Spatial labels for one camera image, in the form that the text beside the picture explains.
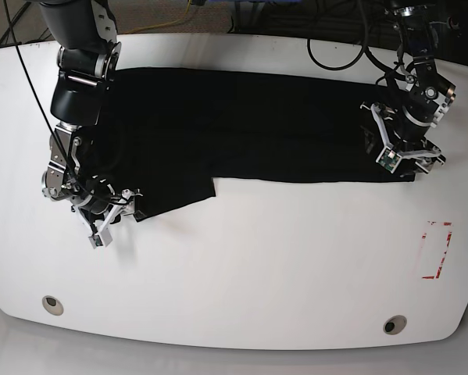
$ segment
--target metal bracket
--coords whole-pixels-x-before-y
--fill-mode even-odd
[[[424,13],[428,9],[427,5],[406,6],[405,8],[394,9],[396,16],[410,17],[415,14]]]
[[[67,155],[75,156],[77,151],[77,146],[74,148],[72,142],[73,132],[77,129],[78,127],[63,122],[55,127],[56,139]],[[53,137],[50,138],[50,150],[52,153],[48,169],[43,175],[42,191],[45,197],[53,201],[61,201],[71,196],[69,189],[66,189],[66,183],[68,182],[66,181],[67,161],[64,160],[63,154]]]
[[[360,106],[360,108],[368,109],[364,103]],[[376,159],[376,163],[380,164],[390,173],[394,173],[404,159],[415,159],[416,165],[425,173],[429,173],[431,171],[431,168],[434,165],[434,161],[439,161],[442,165],[445,163],[445,157],[441,154],[441,150],[435,145],[431,144],[431,142],[428,143],[433,146],[431,147],[432,149],[421,149],[408,152],[394,151],[394,145],[390,141],[387,128],[384,125],[384,120],[381,116],[382,110],[380,106],[378,104],[372,104],[369,110],[373,114],[374,121],[376,122],[378,130],[380,131],[381,140],[383,141],[384,145],[381,153]]]
[[[138,191],[135,193],[131,190],[123,190],[122,198],[117,202],[118,205],[113,205],[108,212],[105,212],[105,219],[99,226],[97,226],[96,223],[101,220],[97,220],[95,223],[90,223],[81,212],[80,208],[73,206],[73,211],[77,214],[79,220],[90,233],[88,239],[93,248],[107,247],[111,244],[113,238],[109,232],[109,225],[114,222],[118,215],[134,214],[134,197],[137,195],[141,194]]]

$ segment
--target wire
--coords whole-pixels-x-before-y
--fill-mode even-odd
[[[72,163],[69,161],[69,158],[67,158],[67,154],[65,152],[65,149],[63,148],[62,143],[58,139],[55,131],[53,131],[52,126],[50,125],[50,123],[48,121],[48,117],[46,116],[46,113],[43,110],[41,102],[39,102],[38,94],[36,93],[36,90],[34,89],[34,85],[32,84],[32,81],[30,80],[29,72],[27,71],[27,68],[25,67],[25,63],[23,62],[22,54],[20,53],[20,49],[18,48],[18,43],[16,42],[15,32],[13,31],[13,24],[12,24],[12,21],[11,21],[11,19],[9,17],[8,2],[6,0],[2,0],[2,3],[4,5],[4,7],[5,7],[6,20],[8,21],[10,34],[12,35],[13,42],[15,43],[16,54],[18,55],[18,58],[20,60],[20,64],[22,64],[23,72],[25,73],[25,77],[27,78],[27,81],[29,82],[30,89],[32,90],[32,93],[34,94],[34,98],[36,99],[36,103],[38,104],[38,107],[41,110],[41,114],[42,114],[43,118],[45,119],[46,126],[48,127],[49,132],[52,135],[53,141],[56,143],[56,146],[59,148],[60,154],[62,155],[63,159],[66,161],[67,166],[73,172],[75,169],[73,168]],[[76,174],[74,174],[74,179],[76,180],[76,182],[79,185],[79,187],[81,188],[81,190],[83,190],[84,192],[90,194],[91,196],[98,199],[99,201],[102,201],[102,202],[110,204],[110,205],[126,205],[127,204],[127,203],[111,202],[110,200],[106,200],[106,199],[104,199],[102,197],[99,197],[95,193],[93,193],[91,191],[88,191],[87,188],[85,186],[83,186],[83,184],[80,183],[80,181],[78,180],[78,176]]]
[[[281,7],[281,8],[288,8],[287,6],[283,6],[283,5],[278,5],[278,6]],[[295,25],[294,22],[300,22],[300,20],[294,20],[294,21],[288,21],[288,20],[286,20],[286,21],[282,21],[282,20],[277,20],[277,19],[272,18],[271,21],[274,22],[274,23],[276,23],[276,24],[281,25],[282,27],[307,27],[307,26],[309,26],[309,25],[312,25],[312,24],[315,22],[315,21],[314,21],[314,20],[315,20],[315,17],[317,17],[317,16],[319,15],[319,13],[320,13],[319,0],[315,0],[315,7],[316,7],[316,13],[315,13],[314,18],[313,18],[312,20],[308,21],[308,22],[304,22],[304,23],[301,23],[301,24],[299,24],[299,25]],[[269,28],[271,28],[271,29],[277,29],[277,28],[279,28],[279,29],[280,29],[280,28],[282,28],[282,27],[269,27]]]
[[[137,27],[137,28],[135,28],[133,30],[129,30],[126,34],[136,34],[136,33],[142,32],[142,31],[146,31],[146,30],[157,29],[159,27],[166,27],[166,26],[176,25],[177,23],[180,23],[180,22],[185,20],[185,17],[188,14],[188,10],[190,9],[191,4],[192,4],[192,0],[188,0],[187,8],[185,9],[184,14],[180,18],[178,18],[177,20],[170,21],[170,22],[165,22],[165,23],[158,23],[157,25]]]
[[[372,64],[375,65],[376,68],[378,68],[379,70],[383,70],[384,73],[389,73],[393,70],[391,67],[384,65],[380,60],[378,60],[376,56],[374,56],[373,53],[370,51],[369,47],[366,49],[366,56],[372,62]],[[404,75],[397,73],[396,71],[394,71],[393,75],[396,80],[405,81]]]
[[[430,25],[444,25],[444,26],[447,26],[449,27],[449,24],[447,21],[431,21],[430,22]]]
[[[231,34],[232,31],[234,31],[235,25],[234,25],[234,18],[231,16],[230,17],[230,29],[228,29],[227,34]]]
[[[327,11],[328,8],[327,8],[327,0],[323,0],[322,1],[322,6],[324,8],[324,11]],[[330,16],[333,16],[333,17],[345,17],[345,16],[350,16],[352,13],[355,12],[355,10],[357,9],[357,2],[353,2],[353,7],[350,8],[350,10],[342,13],[342,14],[330,14]]]
[[[38,38],[38,39],[42,39],[42,38],[46,35],[46,33],[48,32],[48,30],[49,30],[49,28],[46,27],[45,31],[43,31],[43,32],[41,33],[41,35],[39,35],[39,38]]]
[[[331,70],[331,71],[338,71],[338,70],[348,69],[348,68],[354,66],[362,58],[362,56],[366,52],[368,44],[369,44],[369,27],[367,26],[367,17],[366,17],[366,14],[364,12],[364,7],[363,7],[363,4],[362,4],[362,0],[356,0],[356,1],[357,1],[357,6],[359,7],[360,16],[362,17],[363,26],[364,26],[364,38],[363,38],[363,42],[362,42],[362,48],[360,49],[359,54],[351,62],[349,62],[346,65],[343,65],[343,66],[326,66],[326,65],[318,62],[316,60],[316,58],[313,56],[312,45],[311,45],[312,39],[308,38],[306,40],[306,49],[307,49],[307,51],[309,53],[310,59],[313,61],[313,63],[315,63],[320,68],[325,69],[325,70]]]
[[[0,38],[0,45],[8,41],[9,37],[9,32],[11,31],[11,28],[15,27],[15,25],[20,21],[22,18],[23,14],[29,9],[29,7],[32,5],[31,2],[26,2],[25,4],[22,5],[22,7],[16,12],[16,15],[13,16],[13,19],[10,21],[8,25],[8,30],[5,31],[5,33],[1,36]]]
[[[278,6],[280,8],[291,8],[292,6],[297,5],[297,2],[281,2],[281,4],[277,2],[268,2],[271,6]]]
[[[352,2],[353,0],[343,0],[341,2],[338,2],[336,4],[333,4],[330,8],[328,9],[325,9],[324,11],[320,11],[320,5],[319,5],[319,0],[315,0],[315,6],[316,6],[316,13],[315,13],[315,16],[312,17],[312,19],[308,22],[304,22],[302,24],[299,24],[299,25],[294,25],[293,23],[286,23],[286,22],[283,22],[283,21],[280,21],[280,20],[272,20],[272,21],[276,21],[276,23],[279,23],[280,25],[283,25],[283,26],[286,26],[286,27],[297,27],[297,28],[300,28],[300,27],[307,27],[307,26],[310,26],[310,25],[315,25],[321,18],[323,18],[324,16],[330,14],[331,11],[337,9],[337,8],[340,8],[342,7],[343,5],[346,5],[350,2]]]
[[[392,76],[395,72],[397,72],[398,68],[400,68],[400,66],[402,65],[404,65],[403,62],[396,62],[395,68],[390,70],[389,72],[386,72],[382,77],[378,78],[375,85],[378,85],[382,80],[386,80],[387,78]]]

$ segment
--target black pants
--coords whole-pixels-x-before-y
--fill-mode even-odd
[[[139,188],[138,217],[215,196],[213,177],[318,183],[396,182],[367,155],[362,102],[373,85],[186,69],[117,72],[84,172]]]

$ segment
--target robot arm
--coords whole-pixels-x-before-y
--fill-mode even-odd
[[[86,175],[80,161],[91,141],[80,129],[97,124],[113,80],[121,47],[116,20],[107,0],[48,0],[39,6],[62,46],[51,106],[60,123],[50,139],[52,153],[43,175],[43,194],[53,201],[68,199],[87,227],[93,246],[106,246],[112,240],[108,224],[121,214],[134,213],[138,193],[125,190],[117,194],[109,181]]]
[[[429,173],[435,162],[444,162],[440,149],[424,135],[447,113],[455,87],[437,73],[433,37],[425,20],[427,3],[385,0],[402,40],[402,74],[375,62],[384,69],[391,99],[369,107],[381,143],[367,149],[377,149],[377,162],[392,173],[402,161],[406,173]],[[117,194],[103,177],[85,173],[82,160],[91,140],[84,139],[80,129],[98,122],[113,79],[120,54],[116,21],[107,0],[47,0],[40,2],[40,7],[49,30],[62,46],[51,107],[60,123],[50,140],[52,154],[43,176],[43,193],[53,201],[68,199],[88,229],[93,246],[106,246],[111,241],[108,225],[120,215],[138,214],[135,199],[139,192],[124,190]],[[413,57],[412,72],[401,64],[404,51]],[[400,90],[396,80],[406,81],[407,91]]]
[[[455,101],[455,86],[438,74],[435,66],[433,34],[426,19],[430,5],[434,4],[426,0],[385,1],[401,38],[398,63],[403,75],[384,70],[391,99],[383,105],[372,105],[371,110],[382,140],[377,163],[391,173],[402,161],[402,172],[406,174],[429,173],[436,162],[445,162],[441,150],[424,137]],[[403,52],[413,57],[408,69],[403,66]],[[396,80],[407,82],[407,91],[401,91]]]

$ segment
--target black cable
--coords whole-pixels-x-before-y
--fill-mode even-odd
[[[405,68],[405,70],[407,70],[409,73],[411,73],[414,69],[414,61],[411,61],[407,67]]]
[[[324,12],[327,12],[328,10],[330,10],[330,9],[327,8],[327,0],[322,1],[322,6],[323,6],[323,9],[324,9]],[[350,16],[352,13],[355,12],[356,9],[357,9],[357,2],[353,2],[353,7],[351,7],[350,10],[348,10],[348,11],[342,13],[342,14],[332,14],[332,13],[330,13],[330,16],[333,16],[333,17]]]
[[[391,67],[384,65],[380,60],[376,58],[376,56],[373,55],[369,47],[366,49],[366,56],[367,58],[375,65],[376,68],[379,70],[383,70],[385,74],[387,73],[392,73],[393,77],[396,80],[402,80],[405,81],[405,76],[403,74],[397,73],[397,70],[393,70]]]
[[[315,22],[315,17],[317,17],[319,15],[319,13],[320,13],[319,0],[315,0],[315,7],[316,7],[316,13],[315,13],[315,16],[313,17],[313,19],[310,20],[310,21],[301,23],[299,25],[294,25],[289,20],[281,21],[281,20],[276,20],[274,18],[271,18],[271,21],[282,26],[282,27],[278,27],[278,28],[283,28],[283,27],[307,27],[309,25],[312,25]]]
[[[31,43],[41,43],[43,40],[42,39],[31,39],[29,41],[26,41],[24,44],[29,45]]]
[[[343,16],[348,16],[348,12],[347,14],[343,14],[343,15],[333,15],[331,12],[335,9],[338,9],[338,8],[341,8],[343,5],[346,5],[350,2],[354,2],[354,11],[355,9],[357,8],[357,1],[354,1],[354,0],[344,0],[344,1],[341,1],[341,2],[337,2],[336,4],[333,4],[332,6],[330,6],[329,8],[324,8],[324,10],[322,11],[322,13],[320,14],[317,14],[316,17],[318,16],[318,19],[320,19],[322,16],[326,16],[326,15],[329,15],[329,16],[334,16],[334,17],[337,17],[337,18],[342,18]],[[375,1],[375,0],[364,0],[364,2],[368,3],[368,4],[371,4],[371,5],[379,5],[381,6],[381,8],[384,8],[384,5],[383,3],[379,2],[379,1]]]
[[[332,12],[333,10],[335,10],[337,8],[340,8],[343,5],[348,4],[348,3],[352,2],[352,1],[353,0],[343,0],[341,2],[337,2],[336,4],[333,4],[331,7],[325,9],[322,12],[317,12],[316,15],[313,17],[313,23],[315,24],[318,20],[320,20],[322,17],[330,14],[330,12]],[[317,5],[317,11],[318,11],[319,10],[319,0],[316,0],[315,3]]]
[[[383,14],[381,14],[381,16],[379,17],[375,13],[371,14],[369,18],[369,22],[370,22],[369,23],[369,35],[371,35],[374,31],[374,28],[378,26],[378,22],[380,23],[381,21],[385,21],[385,20],[386,20],[386,17]],[[353,39],[353,41],[350,41],[349,43],[353,45],[360,44],[362,42],[363,35],[364,35],[364,26],[362,25],[360,27],[359,36]]]
[[[32,90],[32,93],[34,94],[34,97],[36,99],[36,103],[38,104],[38,107],[41,110],[41,114],[42,114],[43,118],[45,119],[46,126],[48,127],[49,132],[52,135],[53,141],[55,142],[56,146],[59,148],[60,154],[62,155],[63,159],[66,161],[66,164],[69,167],[70,171],[72,173],[74,173],[75,169],[73,168],[72,163],[69,161],[69,158],[67,158],[67,154],[65,152],[65,149],[63,148],[62,142],[60,142],[60,140],[56,136],[55,131],[53,131],[52,126],[50,125],[50,123],[48,121],[48,117],[46,116],[46,113],[43,110],[41,102],[39,102],[38,94],[36,93],[36,90],[34,89],[34,85],[32,84],[32,81],[30,80],[29,72],[27,71],[27,68],[25,67],[25,63],[23,62],[22,54],[20,53],[20,49],[18,48],[18,44],[16,42],[16,37],[15,37],[15,32],[13,30],[12,21],[11,21],[11,19],[9,17],[8,2],[6,0],[2,0],[2,2],[3,2],[3,5],[5,7],[6,20],[8,21],[9,31],[10,31],[10,34],[12,35],[13,42],[15,43],[16,54],[18,55],[18,58],[20,59],[20,64],[22,64],[23,72],[25,73],[25,77],[27,78],[27,81],[29,82],[30,89]],[[106,199],[104,199],[102,197],[99,197],[96,194],[88,191],[87,188],[85,186],[83,186],[83,184],[80,183],[80,181],[78,179],[78,176],[75,173],[74,173],[74,179],[77,182],[77,184],[79,185],[79,187],[81,188],[81,190],[83,190],[85,193],[93,196],[94,198],[98,199],[99,201],[102,201],[102,202],[107,203],[109,205],[127,205],[127,203],[111,202],[110,200],[106,200]]]
[[[234,31],[234,18],[231,16],[230,17],[230,29],[228,29],[227,34],[230,34],[232,31]]]
[[[8,23],[8,30],[5,31],[5,33],[1,36],[0,38],[0,45],[5,42],[5,39],[9,37],[10,31],[15,25],[20,21],[20,18],[22,18],[23,14],[29,9],[29,7],[32,5],[31,2],[25,2],[25,4],[22,5],[22,7],[19,9],[19,11],[16,13],[16,15],[13,17],[13,19]]]
[[[391,77],[393,74],[395,74],[395,72],[397,72],[398,68],[400,68],[400,66],[402,66],[402,65],[404,65],[403,62],[396,62],[395,63],[395,68],[391,69],[389,72],[386,72],[382,77],[378,78],[375,85],[379,86],[379,83],[382,80],[386,80],[387,78]]]
[[[316,60],[316,58],[313,56],[312,45],[311,45],[312,39],[308,38],[306,40],[306,49],[307,49],[307,51],[309,53],[310,59],[313,61],[314,64],[316,64],[320,68],[325,69],[325,70],[331,70],[331,71],[338,71],[338,70],[348,69],[348,68],[354,66],[362,58],[362,56],[366,52],[368,44],[369,44],[369,27],[367,26],[367,17],[366,17],[366,13],[364,12],[364,7],[363,7],[363,4],[362,4],[362,0],[356,0],[356,1],[357,1],[357,6],[359,7],[360,16],[362,17],[362,21],[363,21],[363,25],[364,25],[364,38],[363,38],[362,47],[360,49],[359,54],[351,62],[349,62],[346,65],[343,65],[343,66],[326,66],[326,65],[318,62]]]
[[[381,22],[377,24],[377,47],[381,48]]]
[[[291,8],[292,6],[297,5],[297,2],[282,2],[281,4],[277,2],[268,2],[271,6],[278,6],[280,8]]]
[[[46,28],[45,28],[45,31],[43,31],[43,32],[41,33],[41,35],[39,35],[38,39],[42,39],[42,38],[46,35],[46,33],[48,32],[48,30],[49,30],[49,28],[46,27]]]

